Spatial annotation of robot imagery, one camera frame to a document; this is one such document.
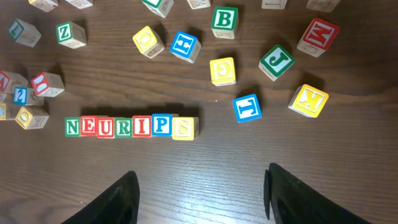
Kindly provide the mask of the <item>green R block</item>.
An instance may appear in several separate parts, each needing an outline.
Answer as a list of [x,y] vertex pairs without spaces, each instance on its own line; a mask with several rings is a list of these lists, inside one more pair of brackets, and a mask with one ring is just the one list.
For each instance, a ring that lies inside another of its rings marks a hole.
[[115,138],[132,138],[132,118],[114,119]]

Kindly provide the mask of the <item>green N block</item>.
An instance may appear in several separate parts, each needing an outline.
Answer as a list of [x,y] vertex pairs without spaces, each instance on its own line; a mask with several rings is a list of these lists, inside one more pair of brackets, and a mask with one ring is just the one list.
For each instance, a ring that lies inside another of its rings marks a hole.
[[80,117],[65,118],[65,136],[80,137]]

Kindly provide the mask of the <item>yellow S block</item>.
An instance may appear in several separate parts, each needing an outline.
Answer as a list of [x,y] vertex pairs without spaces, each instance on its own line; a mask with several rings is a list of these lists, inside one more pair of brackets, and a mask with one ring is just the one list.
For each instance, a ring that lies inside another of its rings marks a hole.
[[198,117],[173,117],[172,139],[181,141],[192,141],[199,135]]

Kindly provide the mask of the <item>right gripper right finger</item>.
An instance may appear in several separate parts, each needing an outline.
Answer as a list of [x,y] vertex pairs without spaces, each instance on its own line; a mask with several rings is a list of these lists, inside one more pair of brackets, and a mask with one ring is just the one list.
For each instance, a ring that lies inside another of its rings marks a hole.
[[264,174],[264,207],[276,223],[370,224],[332,202],[276,163]]

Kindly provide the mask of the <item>blue P block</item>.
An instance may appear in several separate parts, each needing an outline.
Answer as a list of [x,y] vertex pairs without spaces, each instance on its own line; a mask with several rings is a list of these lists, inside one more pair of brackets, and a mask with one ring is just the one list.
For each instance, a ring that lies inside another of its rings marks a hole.
[[172,119],[178,114],[155,113],[152,114],[152,135],[154,137],[172,136]]

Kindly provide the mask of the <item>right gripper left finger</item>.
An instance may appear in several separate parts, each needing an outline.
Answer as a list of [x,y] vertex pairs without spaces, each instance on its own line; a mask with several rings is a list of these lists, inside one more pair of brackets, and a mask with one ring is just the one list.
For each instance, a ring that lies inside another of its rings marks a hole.
[[62,224],[136,224],[139,201],[137,175],[131,170]]

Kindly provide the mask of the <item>red U block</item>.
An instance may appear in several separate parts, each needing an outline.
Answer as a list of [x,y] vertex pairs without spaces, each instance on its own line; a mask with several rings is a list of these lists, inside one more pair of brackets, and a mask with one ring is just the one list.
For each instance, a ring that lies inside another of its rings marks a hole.
[[114,139],[114,118],[112,117],[98,117],[97,118],[97,138],[101,139]]

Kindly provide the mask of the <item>red E block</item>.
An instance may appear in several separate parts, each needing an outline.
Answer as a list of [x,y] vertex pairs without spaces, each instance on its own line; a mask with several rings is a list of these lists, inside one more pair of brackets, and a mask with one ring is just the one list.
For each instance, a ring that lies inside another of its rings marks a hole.
[[97,116],[80,117],[80,136],[97,136]]

